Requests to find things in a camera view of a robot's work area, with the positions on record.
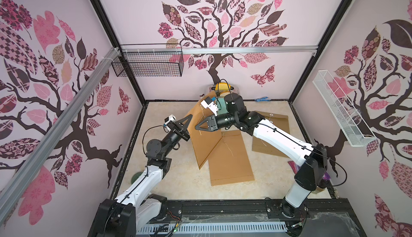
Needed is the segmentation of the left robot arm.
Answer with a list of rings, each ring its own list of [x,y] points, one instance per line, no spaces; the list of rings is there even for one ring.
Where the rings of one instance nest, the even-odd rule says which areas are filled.
[[[190,114],[180,120],[173,115],[165,119],[162,127],[167,130],[166,136],[147,142],[144,171],[123,194],[99,205],[89,237],[134,237],[152,219],[165,217],[167,198],[151,191],[169,172],[172,159],[167,155],[181,140],[190,139],[188,126],[192,118]]]

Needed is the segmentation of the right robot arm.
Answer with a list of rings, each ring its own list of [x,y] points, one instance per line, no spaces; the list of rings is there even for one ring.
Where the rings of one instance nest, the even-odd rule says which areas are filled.
[[[256,111],[248,111],[242,97],[236,93],[224,97],[227,112],[218,114],[217,98],[205,97],[200,106],[212,115],[197,123],[195,130],[215,132],[235,126],[240,131],[265,141],[281,151],[299,166],[295,182],[282,199],[280,210],[287,218],[293,218],[306,198],[317,189],[327,170],[326,148],[299,140],[275,126]]]

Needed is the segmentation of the brown file bag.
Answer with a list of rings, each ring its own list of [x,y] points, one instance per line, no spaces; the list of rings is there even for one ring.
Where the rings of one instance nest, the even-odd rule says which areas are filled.
[[[254,180],[240,130],[224,131],[222,138],[208,157],[212,186]]]
[[[257,111],[257,113],[261,114],[266,120],[273,124],[274,126],[272,126],[272,128],[283,130],[287,134],[290,133],[289,117],[287,115],[261,111]],[[269,137],[261,139],[253,136],[252,151],[288,158],[287,154],[279,149],[279,143],[275,141],[276,139],[269,139]]]
[[[214,132],[198,131],[195,130],[195,126],[204,118],[214,115],[209,109],[205,109],[201,106],[201,101],[206,97],[216,97],[214,92],[210,92],[203,96],[196,105],[188,112],[192,114],[193,118],[190,122],[190,138],[194,148],[196,162],[198,169],[201,169],[208,160],[210,154],[214,154],[220,149],[220,146],[226,148],[229,154],[234,156],[232,149],[230,148],[228,141],[228,131],[217,130]]]

